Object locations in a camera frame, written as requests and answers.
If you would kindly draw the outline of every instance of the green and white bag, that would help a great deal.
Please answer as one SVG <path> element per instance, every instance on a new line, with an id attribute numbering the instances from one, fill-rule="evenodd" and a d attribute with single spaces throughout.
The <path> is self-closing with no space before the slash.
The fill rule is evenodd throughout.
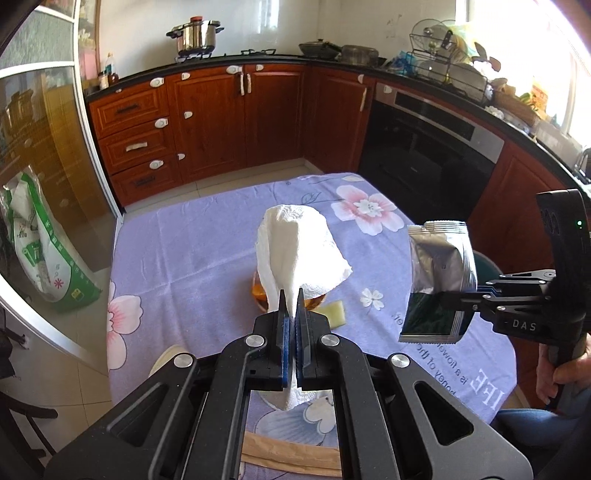
<path id="1" fill-rule="evenodd" d="M 0 205 L 18 260 L 45 300 L 66 311 L 99 298 L 94 275 L 51 213 L 31 167 L 4 186 Z"/>

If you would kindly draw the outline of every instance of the oven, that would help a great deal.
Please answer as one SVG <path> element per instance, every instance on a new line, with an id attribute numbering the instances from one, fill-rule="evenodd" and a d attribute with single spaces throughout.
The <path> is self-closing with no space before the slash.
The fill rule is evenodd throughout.
<path id="1" fill-rule="evenodd" d="M 456 112 L 378 83 L 359 174 L 415 223 L 466 221 L 503 145 Z"/>

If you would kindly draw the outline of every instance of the paper towel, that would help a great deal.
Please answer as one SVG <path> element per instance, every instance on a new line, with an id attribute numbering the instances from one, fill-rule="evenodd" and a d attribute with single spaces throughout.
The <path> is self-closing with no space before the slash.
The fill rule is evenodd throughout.
<path id="1" fill-rule="evenodd" d="M 305 299 L 328 293 L 351 275 L 326 225 L 326 218 L 312 207 L 278 205 L 265 212 L 258 228 L 256 263 L 267 294 L 269 312 L 279 308 L 279 293 L 285 291 L 287 310 L 293 322 L 300 288 Z M 264 398 L 282 410 L 317 398 L 296 386 L 295 367 L 291 384 L 283 392 L 265 392 Z"/>

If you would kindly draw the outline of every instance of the window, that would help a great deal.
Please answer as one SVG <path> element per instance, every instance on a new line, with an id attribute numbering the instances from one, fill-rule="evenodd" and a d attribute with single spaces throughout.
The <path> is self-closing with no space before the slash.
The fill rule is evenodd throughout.
<path id="1" fill-rule="evenodd" d="M 457 20 L 467 18 L 473 39 L 501 61 L 500 72 L 483 73 L 506 77 L 517 95 L 529 92 L 535 81 L 548 93 L 546 113 L 556 116 L 564 133 L 591 145 L 591 57 L 560 10 L 551 0 L 466 0 L 465 5 Z"/>

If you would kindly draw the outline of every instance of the food container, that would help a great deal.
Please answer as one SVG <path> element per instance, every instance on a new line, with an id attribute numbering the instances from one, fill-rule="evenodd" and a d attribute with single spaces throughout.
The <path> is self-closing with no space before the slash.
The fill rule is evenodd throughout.
<path id="1" fill-rule="evenodd" d="M 340 54 L 340 61 L 350 65 L 362 65 L 366 67 L 378 66 L 379 52 L 375 48 L 361 47 L 359 45 L 345 45 Z"/>
<path id="2" fill-rule="evenodd" d="M 530 127 L 536 127 L 540 123 L 540 117 L 534 112 L 533 108 L 521 102 L 516 96 L 495 92 L 492 104 L 497 108 L 509 111 Z"/>
<path id="3" fill-rule="evenodd" d="M 334 43 L 319 38 L 317 41 L 300 43 L 300 50 L 306 57 L 333 60 L 340 53 L 341 48 Z"/>
<path id="4" fill-rule="evenodd" d="M 216 34 L 224 30 L 218 20 L 204 20 L 192 17 L 189 23 L 174 27 L 166 34 L 176 38 L 178 55 L 185 57 L 192 54 L 208 55 L 216 48 Z"/>
<path id="5" fill-rule="evenodd" d="M 259 309 L 263 313 L 267 313 L 267 310 L 269 309 L 269 302 L 267 301 L 267 294 L 265 293 L 265 290 L 261 285 L 261 280 L 258 276 L 257 271 L 255 271 L 255 274 L 252 276 L 251 293 Z M 306 305 L 306 308 L 308 310 L 313 310 L 316 307 L 320 306 L 320 304 L 324 301 L 325 298 L 326 295 L 321 295 L 320 297 L 316 297 L 315 299 L 304 300 L 304 305 Z"/>

